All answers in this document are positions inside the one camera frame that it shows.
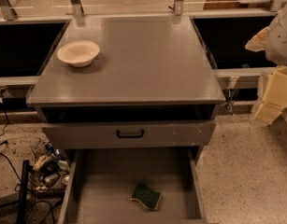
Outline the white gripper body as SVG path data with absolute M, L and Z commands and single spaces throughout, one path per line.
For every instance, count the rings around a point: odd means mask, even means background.
M 287 4 L 269 24 L 265 56 L 276 65 L 287 65 Z

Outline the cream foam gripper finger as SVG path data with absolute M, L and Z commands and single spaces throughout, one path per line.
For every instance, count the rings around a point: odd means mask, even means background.
M 287 66 L 263 73 L 258 80 L 257 95 L 250 123 L 255 127 L 271 125 L 287 108 Z

